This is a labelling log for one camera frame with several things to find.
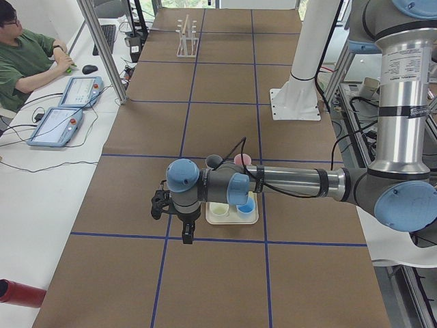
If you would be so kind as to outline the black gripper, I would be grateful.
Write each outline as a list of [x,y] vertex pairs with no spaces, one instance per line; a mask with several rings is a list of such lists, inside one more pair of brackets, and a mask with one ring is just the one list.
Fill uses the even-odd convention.
[[184,244],[192,243],[192,236],[195,231],[195,222],[201,215],[201,209],[198,208],[192,213],[178,213],[178,219],[182,222],[182,241]]

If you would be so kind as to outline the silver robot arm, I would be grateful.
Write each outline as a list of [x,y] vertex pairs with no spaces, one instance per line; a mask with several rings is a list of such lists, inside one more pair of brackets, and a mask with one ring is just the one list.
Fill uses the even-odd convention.
[[235,165],[211,155],[199,169],[172,162],[152,198],[151,214],[176,215],[190,244],[201,204],[244,205],[250,193],[276,191],[297,198],[331,197],[373,215],[382,225],[416,232],[436,220],[436,189],[423,163],[429,115],[428,70],[436,41],[435,1],[354,1],[350,44],[382,52],[376,158],[365,169],[294,169]]

